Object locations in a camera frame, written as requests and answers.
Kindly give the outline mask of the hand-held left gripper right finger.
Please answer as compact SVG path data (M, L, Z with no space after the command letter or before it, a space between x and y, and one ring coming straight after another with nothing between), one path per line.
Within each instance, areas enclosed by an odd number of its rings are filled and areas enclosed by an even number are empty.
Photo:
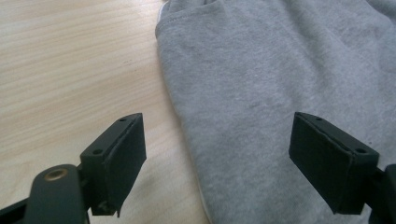
M326 119L294 114L290 159L334 213L357 215L379 154Z

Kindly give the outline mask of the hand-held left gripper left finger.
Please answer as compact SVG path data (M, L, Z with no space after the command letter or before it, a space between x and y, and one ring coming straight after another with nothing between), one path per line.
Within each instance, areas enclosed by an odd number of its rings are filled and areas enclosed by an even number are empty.
M146 158L142 113L117 119L80 154L84 200L94 216L120 215Z

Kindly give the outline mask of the grey sweatpants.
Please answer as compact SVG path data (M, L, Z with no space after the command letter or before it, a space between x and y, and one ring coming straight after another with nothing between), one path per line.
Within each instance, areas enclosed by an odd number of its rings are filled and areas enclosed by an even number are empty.
M396 162L396 0L166 0L156 37L210 224L367 224L289 156L293 116Z

